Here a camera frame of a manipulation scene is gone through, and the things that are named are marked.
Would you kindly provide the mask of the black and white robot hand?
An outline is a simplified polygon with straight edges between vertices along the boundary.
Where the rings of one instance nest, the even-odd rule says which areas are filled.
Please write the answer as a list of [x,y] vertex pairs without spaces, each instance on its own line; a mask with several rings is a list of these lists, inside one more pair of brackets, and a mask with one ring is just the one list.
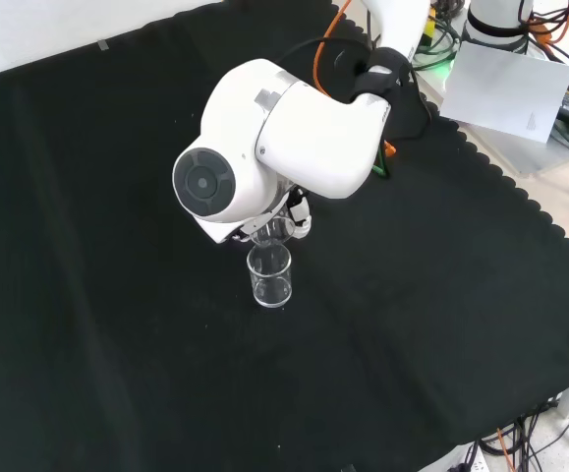
[[267,246],[284,244],[291,238],[305,238],[312,227],[308,194],[297,185],[291,187],[273,209],[245,223],[231,239]]

